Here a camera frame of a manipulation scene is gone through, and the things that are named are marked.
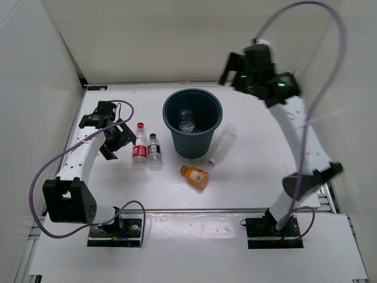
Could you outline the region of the red label water bottle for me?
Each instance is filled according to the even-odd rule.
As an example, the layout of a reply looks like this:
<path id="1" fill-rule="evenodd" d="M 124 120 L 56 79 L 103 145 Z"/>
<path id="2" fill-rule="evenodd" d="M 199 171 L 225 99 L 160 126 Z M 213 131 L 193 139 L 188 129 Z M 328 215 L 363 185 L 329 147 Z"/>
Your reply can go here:
<path id="1" fill-rule="evenodd" d="M 145 169 L 147 164 L 147 135 L 144 123 L 137 123 L 135 136 L 136 140 L 132 151 L 132 163 L 133 169 L 140 172 Z"/>

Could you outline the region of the blue label clear bottle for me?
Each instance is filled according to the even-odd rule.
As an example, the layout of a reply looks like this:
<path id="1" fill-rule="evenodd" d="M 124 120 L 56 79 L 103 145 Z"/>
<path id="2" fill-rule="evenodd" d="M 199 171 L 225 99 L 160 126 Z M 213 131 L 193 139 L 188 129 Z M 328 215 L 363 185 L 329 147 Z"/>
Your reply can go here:
<path id="1" fill-rule="evenodd" d="M 196 126 L 194 115 L 190 109 L 182 109 L 178 112 L 179 129 L 184 133 L 194 133 Z"/>

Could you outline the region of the clear unlabeled plastic bottle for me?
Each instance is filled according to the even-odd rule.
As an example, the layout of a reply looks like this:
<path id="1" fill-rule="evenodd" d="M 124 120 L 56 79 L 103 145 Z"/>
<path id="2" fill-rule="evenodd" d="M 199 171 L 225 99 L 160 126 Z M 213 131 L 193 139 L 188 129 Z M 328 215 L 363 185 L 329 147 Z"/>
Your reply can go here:
<path id="1" fill-rule="evenodd" d="M 215 165 L 221 162 L 234 144 L 236 137 L 236 126 L 233 124 L 226 124 L 211 147 L 208 163 L 210 165 Z"/>

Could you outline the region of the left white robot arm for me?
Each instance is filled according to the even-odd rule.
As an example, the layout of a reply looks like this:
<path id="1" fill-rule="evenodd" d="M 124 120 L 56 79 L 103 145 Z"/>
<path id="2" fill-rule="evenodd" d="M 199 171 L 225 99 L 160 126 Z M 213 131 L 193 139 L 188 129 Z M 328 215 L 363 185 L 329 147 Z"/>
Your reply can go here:
<path id="1" fill-rule="evenodd" d="M 88 179 L 97 154 L 115 160 L 115 152 L 136 143 L 136 136 L 125 121 L 116 118 L 112 101 L 99 101 L 95 111 L 84 115 L 79 123 L 78 141 L 62 169 L 53 180 L 46 180 L 42 191 L 55 223 L 100 224 L 111 236 L 123 231 L 118 208 L 101 206 L 88 188 Z"/>

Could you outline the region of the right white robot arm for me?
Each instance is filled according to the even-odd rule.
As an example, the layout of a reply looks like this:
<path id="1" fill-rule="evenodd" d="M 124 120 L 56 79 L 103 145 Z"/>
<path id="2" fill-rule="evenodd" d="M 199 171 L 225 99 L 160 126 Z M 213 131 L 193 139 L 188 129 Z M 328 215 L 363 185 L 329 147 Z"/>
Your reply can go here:
<path id="1" fill-rule="evenodd" d="M 273 236 L 281 234 L 291 214 L 316 189 L 343 172 L 324 151 L 307 121 L 305 101 L 294 75 L 278 74 L 272 52 L 266 44 L 254 44 L 242 54 L 231 52 L 219 79 L 223 85 L 229 72 L 235 73 L 231 87 L 264 102 L 280 126 L 296 164 L 296 172 L 283 178 L 283 191 L 265 212 L 264 228 Z"/>

